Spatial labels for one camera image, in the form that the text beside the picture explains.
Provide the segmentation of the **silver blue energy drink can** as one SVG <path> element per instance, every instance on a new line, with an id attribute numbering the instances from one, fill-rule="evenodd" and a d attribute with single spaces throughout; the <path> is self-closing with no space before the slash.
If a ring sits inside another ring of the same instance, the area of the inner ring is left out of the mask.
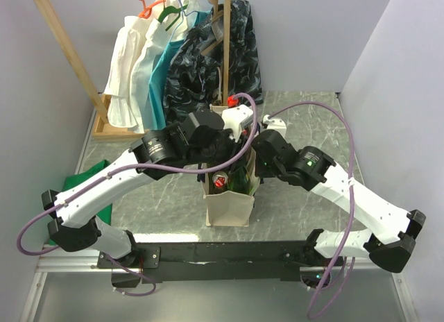
<path id="1" fill-rule="evenodd" d="M 212 193 L 221 194 L 228 189 L 228 175 L 224 171 L 217 171 L 212 176 Z"/>

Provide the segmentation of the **green bottle front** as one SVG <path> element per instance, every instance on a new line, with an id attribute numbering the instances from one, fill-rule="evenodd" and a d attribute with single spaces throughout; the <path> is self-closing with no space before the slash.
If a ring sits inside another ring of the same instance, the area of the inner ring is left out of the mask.
<path id="1" fill-rule="evenodd" d="M 228 189 L 238 194 L 249 195 L 251 190 L 250 174 L 246 165 L 236 168 L 228 175 Z"/>

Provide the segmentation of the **beige canvas tote bag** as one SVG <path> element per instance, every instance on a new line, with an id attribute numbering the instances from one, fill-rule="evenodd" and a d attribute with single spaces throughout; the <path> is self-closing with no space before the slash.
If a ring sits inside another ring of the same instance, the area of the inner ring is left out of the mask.
<path id="1" fill-rule="evenodd" d="M 247 127 L 241 137 L 239 143 L 243 142 L 243 138 L 248 138 L 253 123 Z M 212 176 L 214 172 L 205 173 L 199 177 L 202 182 L 204 191 L 204 201 L 207 207 L 206 225 L 207 226 L 228 226 L 228 227 L 247 227 L 249 226 L 250 215 L 253 211 L 255 202 L 254 194 L 259 187 L 260 179 L 255 174 L 256 153 L 252 149 L 248 149 L 243 157 L 239 159 L 235 167 L 224 169 L 223 171 L 229 175 L 236 168 L 246 165 L 250 174 L 251 190 L 249 195 L 238 194 L 227 189 L 221 194 L 212 193 Z"/>

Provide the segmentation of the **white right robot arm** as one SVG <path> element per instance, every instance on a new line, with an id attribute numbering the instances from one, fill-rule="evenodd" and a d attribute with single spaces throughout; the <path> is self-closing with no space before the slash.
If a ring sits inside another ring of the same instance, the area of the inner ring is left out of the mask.
<path id="1" fill-rule="evenodd" d="M 328 154 L 314 146 L 295 150 L 276 130 L 261 132 L 252 148 L 259 177 L 277 178 L 321 196 L 353 214 L 365 227 L 349 234 L 313 230 L 304 245 L 308 263 L 319 265 L 340 251 L 343 257 L 367 257 L 391 273 L 404 269 L 426 220 L 421 211 L 407 211 L 389 203 L 349 178 Z"/>

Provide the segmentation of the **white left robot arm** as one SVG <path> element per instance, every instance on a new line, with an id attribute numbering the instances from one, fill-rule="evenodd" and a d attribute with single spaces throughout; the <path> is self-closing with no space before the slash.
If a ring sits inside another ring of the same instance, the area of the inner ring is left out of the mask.
<path id="1" fill-rule="evenodd" d="M 92 247 L 124 268 L 134 266 L 139 251 L 133 236 L 106 224 L 98 213 L 124 194 L 168 174 L 163 169 L 140 169 L 139 164 L 183 168 L 227 161 L 236 151 L 242 119 L 250 118 L 251 113 L 243 113 L 240 108 L 226 109 L 221 114 L 204 109 L 190 113 L 183 122 L 148 131 L 109 167 L 71 191 L 48 194 L 53 204 L 62 204 L 48 224 L 51 241 L 67 252 Z"/>

